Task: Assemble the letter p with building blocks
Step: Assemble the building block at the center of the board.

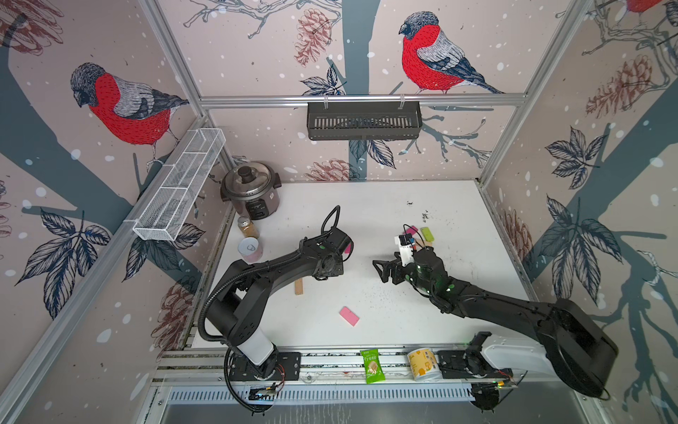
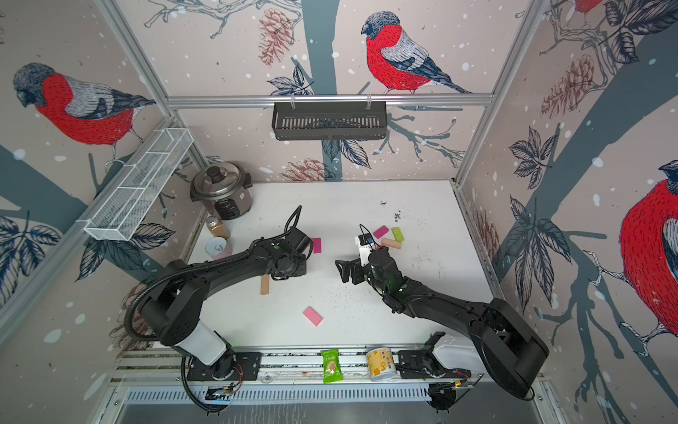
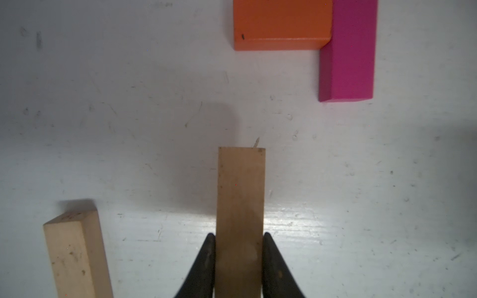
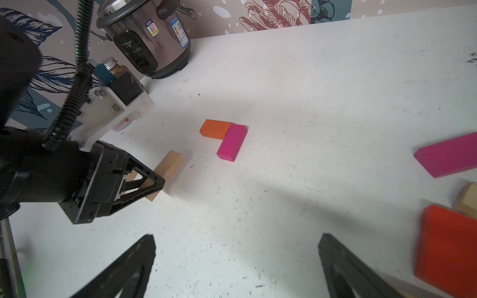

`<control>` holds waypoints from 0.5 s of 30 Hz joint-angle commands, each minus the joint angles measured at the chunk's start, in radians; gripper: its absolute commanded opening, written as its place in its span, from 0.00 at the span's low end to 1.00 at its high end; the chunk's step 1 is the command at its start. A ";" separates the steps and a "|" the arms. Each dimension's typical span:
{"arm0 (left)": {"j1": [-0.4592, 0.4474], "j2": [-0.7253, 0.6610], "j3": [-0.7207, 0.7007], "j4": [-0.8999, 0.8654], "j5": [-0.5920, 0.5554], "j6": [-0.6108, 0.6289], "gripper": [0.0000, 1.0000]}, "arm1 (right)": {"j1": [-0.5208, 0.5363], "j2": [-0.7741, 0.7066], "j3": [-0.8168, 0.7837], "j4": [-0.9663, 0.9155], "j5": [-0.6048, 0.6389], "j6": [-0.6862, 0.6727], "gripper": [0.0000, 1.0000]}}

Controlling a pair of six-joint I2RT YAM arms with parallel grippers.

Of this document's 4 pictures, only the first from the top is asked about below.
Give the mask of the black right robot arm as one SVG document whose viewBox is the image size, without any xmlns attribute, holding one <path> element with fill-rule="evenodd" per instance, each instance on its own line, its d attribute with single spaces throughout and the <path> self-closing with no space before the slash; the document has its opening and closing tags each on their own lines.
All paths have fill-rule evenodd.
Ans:
<svg viewBox="0 0 678 424">
<path fill-rule="evenodd" d="M 595 398 L 607 392 L 619 349 L 571 300 L 519 300 L 484 290 L 450 276 L 431 247 L 406 264 L 396 253 L 394 260 L 374 260 L 373 266 L 382 282 L 410 284 L 443 314 L 498 324 L 540 343 L 555 374 L 573 390 Z"/>
</svg>

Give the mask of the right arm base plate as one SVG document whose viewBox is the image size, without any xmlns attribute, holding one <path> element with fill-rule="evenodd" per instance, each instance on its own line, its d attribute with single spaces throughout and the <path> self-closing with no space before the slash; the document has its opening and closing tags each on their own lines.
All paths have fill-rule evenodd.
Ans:
<svg viewBox="0 0 678 424">
<path fill-rule="evenodd" d="M 477 352 L 443 350 L 437 353 L 443 379 L 512 379 L 512 369 L 496 369 Z"/>
</svg>

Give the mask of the light pink block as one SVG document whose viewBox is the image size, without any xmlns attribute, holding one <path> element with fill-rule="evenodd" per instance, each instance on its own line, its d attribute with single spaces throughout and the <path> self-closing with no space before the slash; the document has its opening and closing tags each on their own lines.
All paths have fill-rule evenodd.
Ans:
<svg viewBox="0 0 678 424">
<path fill-rule="evenodd" d="M 343 307 L 340 312 L 340 316 L 346 321 L 346 323 L 349 323 L 351 327 L 355 327 L 358 322 L 359 322 L 359 317 L 349 309 L 349 307 Z"/>
</svg>

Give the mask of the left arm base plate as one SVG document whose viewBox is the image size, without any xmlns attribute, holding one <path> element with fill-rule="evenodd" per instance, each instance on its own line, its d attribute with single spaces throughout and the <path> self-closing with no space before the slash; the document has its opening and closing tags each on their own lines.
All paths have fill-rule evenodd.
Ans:
<svg viewBox="0 0 678 424">
<path fill-rule="evenodd" d="M 256 366 L 245 356 L 232 354 L 226 365 L 226 376 L 232 382 L 298 381 L 301 353 L 275 351 L 261 365 Z"/>
</svg>

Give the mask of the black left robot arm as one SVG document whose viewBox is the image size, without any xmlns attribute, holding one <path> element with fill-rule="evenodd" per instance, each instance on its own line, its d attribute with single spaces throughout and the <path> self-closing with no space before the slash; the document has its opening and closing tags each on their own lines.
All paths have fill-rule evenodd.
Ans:
<svg viewBox="0 0 678 424">
<path fill-rule="evenodd" d="M 203 303 L 197 319 L 200 337 L 227 347 L 224 356 L 224 381 L 232 397 L 251 414 L 264 415 L 269 406 L 252 405 L 240 397 L 229 376 L 229 368 L 239 355 L 245 358 L 259 378 L 279 372 L 286 376 L 278 362 L 278 349 L 260 330 L 269 298 L 288 284 L 304 277 L 326 281 L 344 273 L 344 263 L 351 257 L 346 252 L 354 242 L 338 228 L 341 207 L 335 206 L 326 216 L 321 233 L 303 238 L 293 252 L 263 263 L 244 260 L 229 268 Z"/>
</svg>

